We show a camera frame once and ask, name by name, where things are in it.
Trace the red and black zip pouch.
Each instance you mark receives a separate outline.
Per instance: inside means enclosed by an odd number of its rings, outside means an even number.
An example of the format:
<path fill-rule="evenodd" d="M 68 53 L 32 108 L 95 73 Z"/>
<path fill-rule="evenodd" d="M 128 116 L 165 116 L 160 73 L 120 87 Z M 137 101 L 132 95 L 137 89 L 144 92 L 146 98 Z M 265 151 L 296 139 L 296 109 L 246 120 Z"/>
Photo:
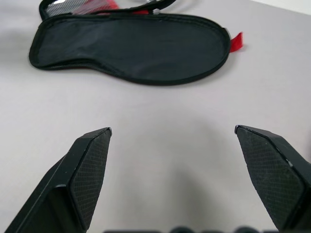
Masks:
<path fill-rule="evenodd" d="M 41 70 L 89 68 L 132 83 L 171 86 L 203 79 L 243 47 L 218 23 L 167 14 L 176 0 L 42 0 L 29 51 Z"/>

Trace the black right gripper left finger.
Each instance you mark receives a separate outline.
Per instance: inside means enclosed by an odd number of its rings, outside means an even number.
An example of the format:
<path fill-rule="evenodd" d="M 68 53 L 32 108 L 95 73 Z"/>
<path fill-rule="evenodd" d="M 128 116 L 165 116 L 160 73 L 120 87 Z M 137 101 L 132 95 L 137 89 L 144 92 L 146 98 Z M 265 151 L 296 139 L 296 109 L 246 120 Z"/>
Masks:
<path fill-rule="evenodd" d="M 111 128 L 77 138 L 4 233 L 86 233 L 104 181 Z"/>

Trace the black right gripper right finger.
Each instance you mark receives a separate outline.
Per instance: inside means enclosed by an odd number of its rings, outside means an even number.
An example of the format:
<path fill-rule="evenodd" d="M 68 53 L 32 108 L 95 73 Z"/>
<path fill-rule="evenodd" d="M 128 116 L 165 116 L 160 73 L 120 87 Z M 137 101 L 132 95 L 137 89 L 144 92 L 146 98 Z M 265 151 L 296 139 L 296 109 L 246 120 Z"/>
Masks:
<path fill-rule="evenodd" d="M 311 163 L 282 136 L 235 127 L 251 182 L 280 232 L 311 233 Z"/>

